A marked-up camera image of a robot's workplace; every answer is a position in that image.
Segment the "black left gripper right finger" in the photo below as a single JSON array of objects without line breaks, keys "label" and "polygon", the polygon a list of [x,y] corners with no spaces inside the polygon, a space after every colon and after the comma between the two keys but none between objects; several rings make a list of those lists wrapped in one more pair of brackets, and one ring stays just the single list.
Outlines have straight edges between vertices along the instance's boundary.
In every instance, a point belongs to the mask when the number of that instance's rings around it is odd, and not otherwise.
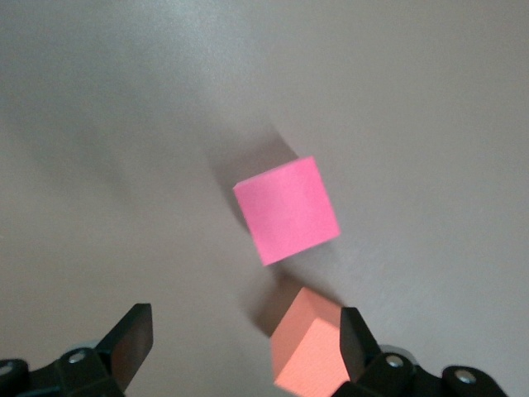
[{"label": "black left gripper right finger", "polygon": [[349,380],[338,396],[489,396],[505,397],[485,372],[468,366],[448,366],[434,376],[398,352],[384,352],[356,308],[343,308],[340,352]]}]

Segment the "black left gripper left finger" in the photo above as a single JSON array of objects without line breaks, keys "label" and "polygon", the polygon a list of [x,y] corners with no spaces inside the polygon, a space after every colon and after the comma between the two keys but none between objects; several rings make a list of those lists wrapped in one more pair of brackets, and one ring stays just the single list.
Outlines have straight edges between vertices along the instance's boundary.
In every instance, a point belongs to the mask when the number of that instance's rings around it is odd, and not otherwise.
[{"label": "black left gripper left finger", "polygon": [[93,347],[77,347],[32,371],[1,361],[2,396],[123,396],[154,342],[152,307],[135,304]]}]

